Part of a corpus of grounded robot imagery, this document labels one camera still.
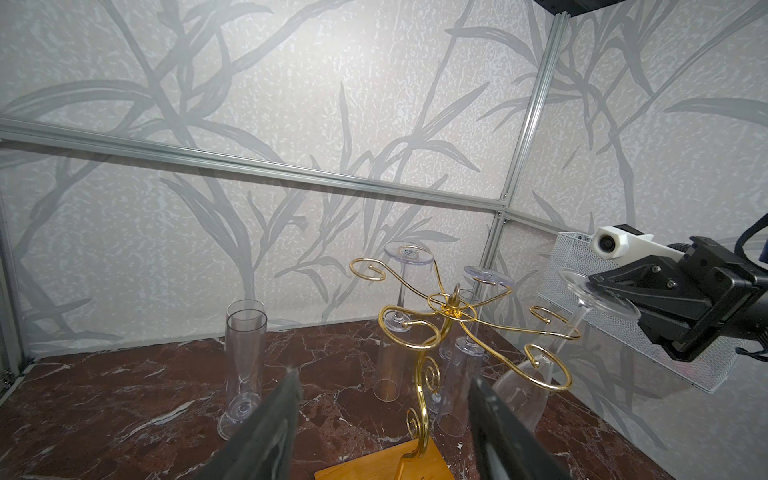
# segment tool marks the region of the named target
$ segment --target wire mesh basket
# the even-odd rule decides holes
[[[563,232],[558,235],[538,289],[541,298],[573,312],[578,301],[560,280],[558,270],[565,266],[592,275],[618,267],[616,263],[598,257],[590,247],[591,241],[592,236],[584,233]],[[725,382],[737,359],[735,348],[745,343],[741,339],[721,336],[693,362],[676,362],[659,345],[650,342],[637,322],[618,319],[599,309],[589,312],[584,321],[707,393],[714,392]]]

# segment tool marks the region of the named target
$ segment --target red marble countertop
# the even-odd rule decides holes
[[[522,357],[491,329],[480,337]],[[415,397],[372,392],[378,342],[372,321],[267,334],[266,391],[287,366],[303,384],[291,478],[409,440]],[[483,374],[504,370],[492,360]],[[42,359],[0,407],[0,478],[193,478],[224,444],[223,371],[218,339]],[[433,435],[457,479],[478,477],[469,431]],[[671,478],[570,393],[550,397],[536,436],[579,480]]]

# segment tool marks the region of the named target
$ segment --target black ceiling panel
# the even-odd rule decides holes
[[[547,12],[552,14],[568,12],[571,17],[619,2],[622,0],[536,0],[536,3],[547,9]]]

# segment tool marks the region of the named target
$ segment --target white wall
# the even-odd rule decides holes
[[[498,130],[481,117],[527,102],[551,19],[531,0],[3,2],[0,111],[498,198],[521,115]],[[3,146],[36,355],[217,334],[243,296],[265,300],[272,327],[369,318],[381,307],[370,299],[394,299],[397,285],[361,283],[352,258],[418,241],[454,282],[479,261],[492,220]]]
[[[706,235],[732,248],[768,210],[766,13],[765,1],[628,0],[573,18],[514,208],[588,233],[629,223],[662,243]],[[497,264],[542,272],[553,241],[507,226]],[[543,301],[538,275],[519,290],[526,315]],[[764,364],[739,359],[707,395],[586,333],[561,355],[572,392],[672,476],[766,475]]]

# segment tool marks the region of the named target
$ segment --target wooden base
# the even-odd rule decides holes
[[[315,480],[392,480],[400,457],[413,452],[418,440],[395,445],[380,452],[315,472]],[[432,438],[423,457],[406,464],[403,480],[453,480],[451,471]]]

